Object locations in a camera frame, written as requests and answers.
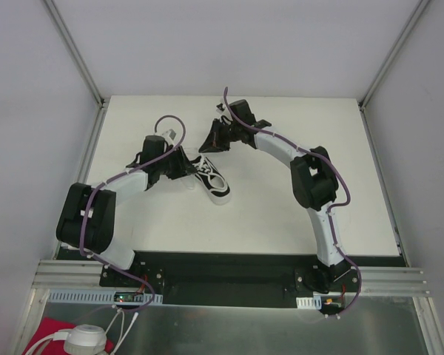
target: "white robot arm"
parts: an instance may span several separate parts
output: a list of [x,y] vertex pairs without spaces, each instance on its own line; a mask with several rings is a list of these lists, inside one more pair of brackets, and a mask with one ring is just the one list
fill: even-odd
[[[290,169],[293,193],[298,203],[309,213],[317,243],[318,267],[313,275],[303,278],[303,283],[313,291],[328,292],[329,285],[350,270],[350,264],[345,261],[345,251],[340,245],[335,215],[330,212],[330,221],[328,216],[338,189],[334,172],[321,159],[299,152],[275,137],[275,129],[271,124],[263,120],[256,121],[245,100],[230,104],[229,111],[223,106],[218,108],[222,116],[212,122],[211,131],[199,152],[227,151],[231,142],[242,141],[254,149],[267,152]],[[235,112],[246,125],[263,128],[263,132],[247,129],[233,120],[230,112]],[[147,136],[142,151],[127,166],[127,171],[131,170],[132,173],[126,176],[123,174],[96,193],[84,234],[86,252],[97,255],[104,263],[128,271],[129,274],[141,275],[141,262],[137,254],[113,238],[115,208],[135,194],[151,188],[161,175],[177,179],[196,173],[181,146],[166,158],[135,171],[136,166],[168,152],[173,138],[174,131]],[[310,151],[329,159],[327,151],[321,146]],[[79,247],[84,210],[94,188],[81,183],[71,186],[56,232],[60,241]]]

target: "white cable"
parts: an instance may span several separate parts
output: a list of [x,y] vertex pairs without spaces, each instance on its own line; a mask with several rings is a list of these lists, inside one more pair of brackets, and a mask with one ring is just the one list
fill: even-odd
[[121,341],[122,336],[124,335],[124,325],[125,325],[125,312],[121,312],[121,327],[120,327],[120,336],[118,337],[118,341],[115,346]]
[[40,344],[42,344],[43,342],[46,342],[47,340],[52,340],[53,336],[54,336],[54,334],[51,334],[51,335],[48,335],[47,337],[44,337],[43,339],[40,339],[37,342],[35,342],[35,344],[31,348],[28,349],[28,351],[26,352],[25,355],[33,355],[33,353],[38,348],[38,346],[40,346]]
[[135,312],[133,314],[133,318],[132,318],[132,322],[130,323],[130,325],[127,328],[127,331],[124,334],[124,337],[121,338],[121,340],[118,341],[117,345],[115,346],[115,348],[112,350],[112,353],[110,353],[110,355],[115,355],[115,352],[118,350],[118,348],[120,348],[120,345],[124,342],[125,338],[127,337],[128,333],[130,332],[130,329],[133,326],[133,323],[135,323],[136,319],[138,317],[138,312]]
[[107,327],[107,329],[106,329],[106,331],[105,331],[105,334],[108,333],[110,327],[112,327],[112,324],[115,322],[115,320],[117,319],[117,317],[118,317],[118,315],[119,315],[120,313],[123,313],[123,311],[121,310],[121,308],[119,308],[119,309],[117,310],[117,313],[115,314],[115,316],[113,316],[112,322],[110,322],[109,326]]
[[69,336],[69,332],[71,332],[72,329],[59,329],[53,334],[53,341],[55,340],[66,340]]

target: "black and white sneaker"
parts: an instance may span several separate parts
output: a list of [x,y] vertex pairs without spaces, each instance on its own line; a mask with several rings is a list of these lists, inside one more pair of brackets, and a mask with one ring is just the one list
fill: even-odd
[[212,161],[199,155],[191,163],[198,170],[195,176],[202,183],[211,201],[216,205],[229,202],[231,196],[229,184],[212,164]]

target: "metal sheet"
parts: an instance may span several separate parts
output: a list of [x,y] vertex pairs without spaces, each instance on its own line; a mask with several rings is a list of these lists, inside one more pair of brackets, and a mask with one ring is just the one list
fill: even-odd
[[360,99],[417,0],[55,3],[104,97]]
[[[72,321],[96,306],[48,304],[47,317]],[[115,311],[80,322],[106,328]],[[109,332],[116,340],[119,322]],[[411,298],[367,298],[345,316],[260,308],[151,307],[141,313],[120,354],[427,354]]]

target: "purple cable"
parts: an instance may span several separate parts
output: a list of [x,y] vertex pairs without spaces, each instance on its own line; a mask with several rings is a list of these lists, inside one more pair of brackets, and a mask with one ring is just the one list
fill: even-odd
[[155,159],[152,159],[150,161],[147,161],[146,163],[143,163],[139,166],[136,166],[135,168],[129,170],[128,172],[121,172],[115,176],[112,176],[111,178],[109,178],[107,181],[105,181],[104,183],[100,183],[98,184],[92,191],[92,193],[89,196],[89,200],[87,201],[87,205],[86,205],[86,209],[84,211],[84,218],[82,219],[82,226],[81,226],[81,237],[79,239],[79,251],[81,253],[81,256],[83,257],[88,257],[89,255],[91,257],[93,257],[95,260],[97,260],[100,263],[103,263],[104,265],[109,266],[110,268],[112,268],[113,270],[121,273],[124,276],[129,277],[130,279],[134,279],[142,284],[144,284],[146,287],[148,287],[148,289],[151,291],[151,299],[144,303],[143,305],[134,308],[134,309],[130,309],[130,310],[124,310],[127,312],[135,312],[135,311],[140,311],[145,309],[151,302],[153,302],[155,300],[155,290],[153,289],[153,287],[145,280],[141,279],[140,277],[136,277],[135,275],[131,275],[130,273],[126,272],[125,270],[122,270],[121,268],[118,268],[117,266],[111,265],[109,264],[107,261],[101,259],[100,257],[98,257],[97,255],[93,254],[93,253],[86,253],[86,251],[84,250],[84,239],[85,239],[85,234],[86,234],[86,227],[87,227],[87,221],[89,219],[89,211],[92,207],[92,202],[94,201],[95,196],[97,195],[97,192],[100,191],[102,188],[104,188],[108,183],[112,183],[113,181],[116,181],[120,178],[122,178],[123,176],[127,176],[129,174],[132,174],[133,172],[137,172],[140,169],[143,169],[144,167],[156,163],[157,161],[164,159],[165,157],[167,157],[168,155],[170,155],[171,153],[173,153],[177,148],[179,148],[179,146],[183,143],[184,138],[186,137],[186,126],[184,126],[184,122],[176,116],[173,115],[165,115],[161,118],[159,118],[156,123],[155,123],[155,133],[158,130],[158,125],[159,123],[165,119],[165,118],[174,118],[175,120],[177,120],[182,128],[183,128],[183,134],[181,136],[181,139],[179,140],[179,142],[177,142],[169,151],[163,153],[162,155],[160,155],[159,157],[156,157]]
[[333,203],[332,205],[330,205],[330,207],[327,208],[327,217],[329,218],[329,225],[331,226],[332,237],[334,239],[334,246],[337,249],[337,251],[339,252],[339,254],[345,260],[347,260],[347,262],[350,265],[352,265],[354,267],[355,271],[358,274],[358,289],[357,289],[357,293],[355,294],[353,300],[349,303],[349,305],[347,305],[347,307],[345,307],[344,310],[341,312],[341,313],[343,313],[344,311],[346,311],[348,308],[350,308],[350,306],[353,305],[357,301],[357,299],[358,299],[358,297],[360,295],[360,290],[362,289],[362,274],[360,273],[360,268],[358,267],[358,265],[356,263],[354,263],[354,261],[352,259],[350,259],[347,255],[345,255],[345,253],[339,247],[339,242],[337,240],[337,235],[335,234],[334,221],[333,221],[332,216],[331,216],[331,210],[334,207],[347,206],[350,203],[350,201],[351,201],[350,191],[349,191],[349,188],[347,187],[346,182],[344,181],[342,176],[340,176],[340,173],[335,168],[335,166],[332,165],[331,161],[328,158],[324,157],[323,155],[311,152],[309,150],[305,150],[305,149],[301,148],[300,146],[297,146],[297,144],[291,142],[288,138],[285,138],[282,135],[279,135],[278,133],[273,133],[273,132],[267,131],[265,129],[256,128],[256,127],[250,126],[249,124],[246,124],[245,122],[243,122],[239,117],[237,117],[237,115],[230,108],[229,102],[227,101],[227,94],[228,94],[228,92],[229,92],[229,88],[225,87],[225,90],[223,91],[223,102],[225,103],[226,108],[229,110],[230,115],[235,120],[237,120],[237,122],[239,124],[241,124],[242,126],[246,127],[247,129],[250,129],[252,131],[259,132],[259,133],[264,133],[266,135],[272,135],[273,137],[281,139],[283,142],[285,142],[288,145],[292,146],[293,148],[295,148],[299,152],[302,152],[304,154],[311,155],[312,157],[321,159],[334,172],[335,176],[340,181],[340,184],[342,185],[344,191],[346,192],[346,201],[345,202]]
[[88,317],[89,315],[94,314],[97,311],[100,311],[105,308],[113,308],[113,306],[114,305],[101,305],[100,307],[94,308],[93,310],[87,312],[86,314],[83,314],[82,316],[79,316],[79,317],[71,320],[71,323],[76,324],[77,322],[80,322],[83,318]]

